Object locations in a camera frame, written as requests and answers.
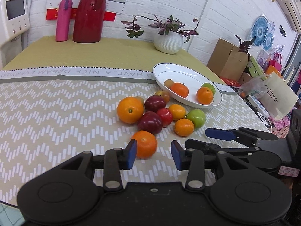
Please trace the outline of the oblong green apple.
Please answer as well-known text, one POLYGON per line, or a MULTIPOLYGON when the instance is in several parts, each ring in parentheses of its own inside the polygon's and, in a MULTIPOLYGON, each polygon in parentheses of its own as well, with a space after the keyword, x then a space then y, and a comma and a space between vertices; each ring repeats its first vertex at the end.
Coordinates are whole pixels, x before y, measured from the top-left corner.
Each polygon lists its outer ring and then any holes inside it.
POLYGON ((206 115, 200 109, 193 109, 189 111, 186 118, 193 122, 195 129, 201 128, 206 123, 206 115))

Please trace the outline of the small yellow-orange mandarin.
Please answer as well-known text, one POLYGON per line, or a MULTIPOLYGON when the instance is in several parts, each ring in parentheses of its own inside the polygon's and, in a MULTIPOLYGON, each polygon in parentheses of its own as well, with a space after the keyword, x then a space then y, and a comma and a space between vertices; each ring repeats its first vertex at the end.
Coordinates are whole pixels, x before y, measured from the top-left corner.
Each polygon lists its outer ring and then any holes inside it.
POLYGON ((180 119, 184 119, 186 117, 186 109, 178 104, 172 104, 168 107, 173 120, 178 121, 180 119))

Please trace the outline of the bright red small apple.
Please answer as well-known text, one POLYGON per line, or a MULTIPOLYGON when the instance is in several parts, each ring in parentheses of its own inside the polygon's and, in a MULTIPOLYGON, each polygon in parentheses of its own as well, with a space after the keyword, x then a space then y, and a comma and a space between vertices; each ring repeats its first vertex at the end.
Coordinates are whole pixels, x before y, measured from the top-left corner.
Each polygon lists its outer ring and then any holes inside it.
POLYGON ((169 111, 169 109, 167 109, 167 108, 159 109, 157 111, 157 114, 160 116, 161 121, 162 121, 162 126, 164 128, 169 126, 172 123, 173 116, 172 116, 171 112, 169 111))

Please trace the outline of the large front orange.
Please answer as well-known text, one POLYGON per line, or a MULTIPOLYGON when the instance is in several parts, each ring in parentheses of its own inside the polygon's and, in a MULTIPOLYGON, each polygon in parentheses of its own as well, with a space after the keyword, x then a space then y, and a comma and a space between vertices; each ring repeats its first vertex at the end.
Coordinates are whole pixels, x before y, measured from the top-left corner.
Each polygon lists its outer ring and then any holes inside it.
POLYGON ((196 93, 196 99, 200 104, 209 105, 213 101, 212 91, 207 87, 201 87, 196 93))

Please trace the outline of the dark red plum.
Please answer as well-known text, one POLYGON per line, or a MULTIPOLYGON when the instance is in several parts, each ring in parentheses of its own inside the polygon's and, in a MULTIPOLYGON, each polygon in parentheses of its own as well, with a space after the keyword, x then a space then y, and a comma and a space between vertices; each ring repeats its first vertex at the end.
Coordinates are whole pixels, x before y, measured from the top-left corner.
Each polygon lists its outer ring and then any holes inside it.
POLYGON ((152 111, 147 111, 138 120, 137 127, 140 131, 147 131, 153 135, 160 133, 163 129, 161 117, 152 111))
POLYGON ((157 112, 160 109, 164 109, 166 103, 164 98, 159 95, 150 96, 144 103, 145 111, 157 112))

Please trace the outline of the round green apple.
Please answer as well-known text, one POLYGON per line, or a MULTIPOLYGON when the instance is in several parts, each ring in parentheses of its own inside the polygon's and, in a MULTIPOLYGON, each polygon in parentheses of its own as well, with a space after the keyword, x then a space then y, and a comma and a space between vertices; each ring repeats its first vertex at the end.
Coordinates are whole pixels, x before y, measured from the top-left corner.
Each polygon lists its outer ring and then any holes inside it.
POLYGON ((203 83, 202 87, 207 87, 212 91, 212 94, 215 95, 216 89, 214 87, 214 85, 210 84, 210 83, 203 83))

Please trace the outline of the red-green tomato fruit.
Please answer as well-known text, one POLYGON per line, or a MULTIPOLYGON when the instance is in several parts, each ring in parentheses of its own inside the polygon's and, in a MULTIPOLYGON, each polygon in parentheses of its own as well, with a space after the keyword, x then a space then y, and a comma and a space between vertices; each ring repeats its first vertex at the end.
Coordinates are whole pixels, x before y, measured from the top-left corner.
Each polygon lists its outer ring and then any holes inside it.
POLYGON ((170 101, 170 94, 167 91, 159 90, 155 92, 155 95, 162 97, 166 104, 170 101))

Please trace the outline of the dark red plum back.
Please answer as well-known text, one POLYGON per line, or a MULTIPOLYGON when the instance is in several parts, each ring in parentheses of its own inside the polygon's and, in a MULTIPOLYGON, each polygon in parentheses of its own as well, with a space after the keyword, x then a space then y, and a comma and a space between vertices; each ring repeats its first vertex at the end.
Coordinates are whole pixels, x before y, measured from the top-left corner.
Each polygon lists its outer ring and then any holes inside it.
POLYGON ((160 109, 164 109, 166 103, 164 98, 159 95, 150 96, 144 103, 145 111, 157 112, 160 109))

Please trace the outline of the small green-brown fruit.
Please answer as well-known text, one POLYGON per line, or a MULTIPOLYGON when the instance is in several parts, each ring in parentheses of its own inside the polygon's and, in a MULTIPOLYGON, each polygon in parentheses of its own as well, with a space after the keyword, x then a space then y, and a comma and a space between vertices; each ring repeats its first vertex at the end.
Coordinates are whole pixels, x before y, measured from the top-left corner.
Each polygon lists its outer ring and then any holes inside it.
POLYGON ((136 96, 135 99, 138 100, 142 106, 144 106, 144 99, 142 97, 136 96))

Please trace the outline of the small tan longan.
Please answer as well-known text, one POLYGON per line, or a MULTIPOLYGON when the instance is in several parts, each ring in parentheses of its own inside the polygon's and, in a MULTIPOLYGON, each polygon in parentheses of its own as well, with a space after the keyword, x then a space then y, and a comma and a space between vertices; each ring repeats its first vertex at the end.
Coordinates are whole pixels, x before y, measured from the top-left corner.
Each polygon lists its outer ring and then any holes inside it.
POLYGON ((167 79, 165 82, 164 82, 164 86, 167 87, 168 89, 170 89, 172 87, 172 85, 174 84, 174 81, 171 80, 171 79, 167 79))

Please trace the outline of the clear plastic bag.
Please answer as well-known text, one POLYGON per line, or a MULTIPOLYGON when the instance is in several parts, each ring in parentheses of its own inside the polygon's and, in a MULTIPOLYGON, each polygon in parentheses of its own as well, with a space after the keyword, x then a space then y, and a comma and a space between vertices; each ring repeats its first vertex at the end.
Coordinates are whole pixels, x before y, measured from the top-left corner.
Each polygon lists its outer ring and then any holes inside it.
POLYGON ((238 94, 242 98, 254 96, 257 99, 261 98, 267 92, 266 81, 269 75, 256 76, 252 80, 242 84, 238 89, 238 94))

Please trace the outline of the brown cardboard box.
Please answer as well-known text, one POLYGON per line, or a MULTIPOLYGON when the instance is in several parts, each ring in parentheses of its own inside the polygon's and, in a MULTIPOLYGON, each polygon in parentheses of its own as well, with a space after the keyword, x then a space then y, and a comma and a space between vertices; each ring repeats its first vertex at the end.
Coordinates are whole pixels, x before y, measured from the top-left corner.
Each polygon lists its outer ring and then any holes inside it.
POLYGON ((219 38, 207 67, 220 78, 238 81, 247 64, 247 53, 219 38))

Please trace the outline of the white pot purple plant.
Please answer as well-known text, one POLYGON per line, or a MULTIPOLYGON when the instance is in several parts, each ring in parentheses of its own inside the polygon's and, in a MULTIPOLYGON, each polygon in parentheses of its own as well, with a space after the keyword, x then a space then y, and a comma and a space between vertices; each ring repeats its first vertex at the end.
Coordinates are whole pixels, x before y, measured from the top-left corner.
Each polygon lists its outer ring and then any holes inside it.
POLYGON ((125 25, 128 38, 138 38, 144 34, 144 30, 137 23, 138 18, 144 18, 151 22, 148 26, 156 29, 153 44, 155 49, 162 53, 174 55, 179 52, 184 43, 187 43, 192 36, 197 36, 199 20, 193 19, 195 27, 193 29, 185 29, 186 24, 179 19, 169 16, 166 20, 158 19, 157 16, 149 18, 143 15, 135 15, 131 21, 122 21, 125 25))

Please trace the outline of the pink thermos bottle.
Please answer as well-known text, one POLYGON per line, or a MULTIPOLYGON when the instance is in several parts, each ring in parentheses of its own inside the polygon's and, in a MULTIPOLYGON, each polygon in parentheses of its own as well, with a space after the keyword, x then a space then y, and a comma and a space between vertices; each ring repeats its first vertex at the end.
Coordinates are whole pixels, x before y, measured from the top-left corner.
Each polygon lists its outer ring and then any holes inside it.
POLYGON ((56 25, 56 42, 68 40, 69 23, 72 11, 72 0, 62 0, 59 4, 56 25))

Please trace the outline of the white floor water dispenser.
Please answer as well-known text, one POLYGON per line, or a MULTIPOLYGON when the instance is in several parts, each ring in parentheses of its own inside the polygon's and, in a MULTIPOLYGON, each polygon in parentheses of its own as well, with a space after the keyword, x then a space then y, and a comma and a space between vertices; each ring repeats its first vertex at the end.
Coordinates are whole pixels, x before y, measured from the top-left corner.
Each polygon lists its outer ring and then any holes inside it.
POLYGON ((1 69, 27 47, 32 0, 1 0, 1 69))

